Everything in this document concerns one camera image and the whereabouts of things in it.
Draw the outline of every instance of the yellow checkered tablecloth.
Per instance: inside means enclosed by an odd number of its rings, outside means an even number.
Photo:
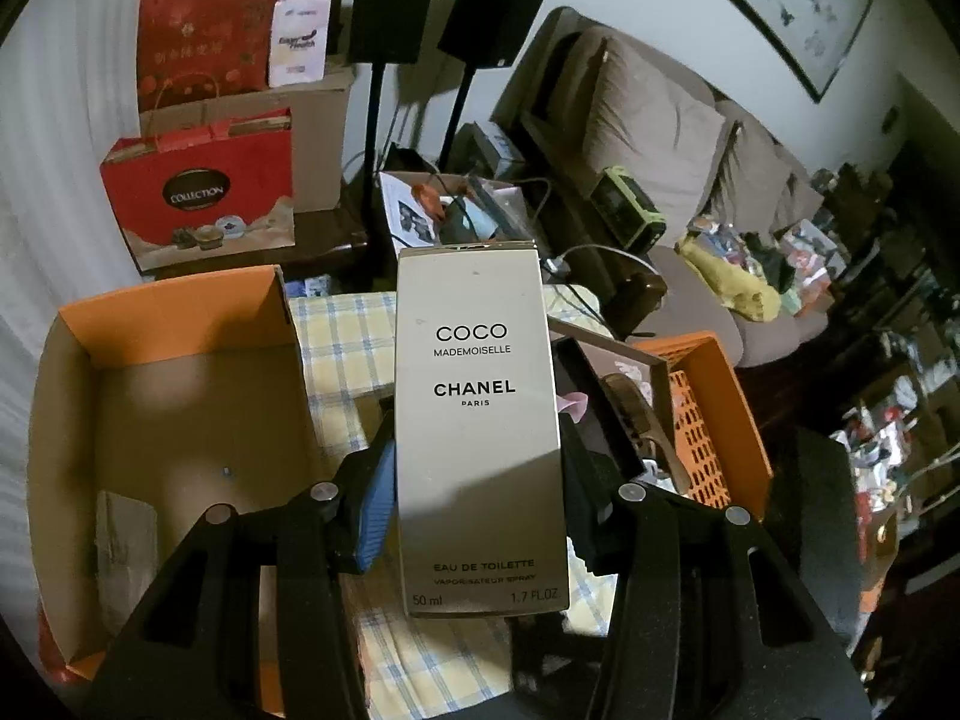
[[[577,295],[598,310],[583,288]],[[545,286],[547,314],[608,335],[569,287]],[[307,397],[330,476],[363,449],[394,382],[394,293],[292,298]],[[606,635],[616,578],[597,579],[568,542],[571,630]],[[391,528],[382,556],[361,577],[342,578],[359,634],[373,718],[434,717],[510,689],[510,640],[502,618],[421,620],[403,613],[400,549]]]

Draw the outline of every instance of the orange crate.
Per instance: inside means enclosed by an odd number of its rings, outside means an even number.
[[[670,365],[677,455],[690,496],[718,509],[736,504],[762,519],[773,472],[754,416],[714,333],[637,341]]]

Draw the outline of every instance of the speaker stand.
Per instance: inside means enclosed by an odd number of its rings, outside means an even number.
[[[470,91],[470,84],[476,72],[477,69],[472,65],[464,67],[464,77],[460,81],[457,98],[454,100],[453,110],[450,112],[450,124],[446,126],[446,137],[443,138],[443,148],[440,150],[440,160],[437,163],[441,172],[446,171],[446,161],[450,158],[450,149],[453,148],[453,137],[457,134],[460,114],[464,112],[464,103],[467,102],[467,93]]]
[[[360,215],[368,230],[376,229],[373,213],[373,163],[376,162],[376,122],[380,115],[380,92],[383,89],[384,62],[371,65],[370,99],[367,102],[367,141],[363,156],[363,203]]]

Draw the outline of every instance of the white curtain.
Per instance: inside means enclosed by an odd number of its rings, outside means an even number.
[[[139,131],[138,1],[30,0],[0,46],[0,613],[35,662],[32,387],[59,305],[140,281],[98,170]]]

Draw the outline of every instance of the sofa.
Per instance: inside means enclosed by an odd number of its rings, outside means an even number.
[[[751,322],[724,308],[674,250],[689,221],[709,210],[767,242],[823,202],[803,165],[744,108],[640,40],[572,8],[554,11],[520,105],[520,141],[550,173],[557,199],[541,220],[555,253],[584,240],[613,242],[588,200],[604,167],[627,167],[667,218],[649,252],[666,283],[659,308],[632,317],[640,265],[601,250],[572,252],[572,281],[601,299],[618,334],[709,330],[728,360],[753,367],[785,357],[827,327],[816,307]]]

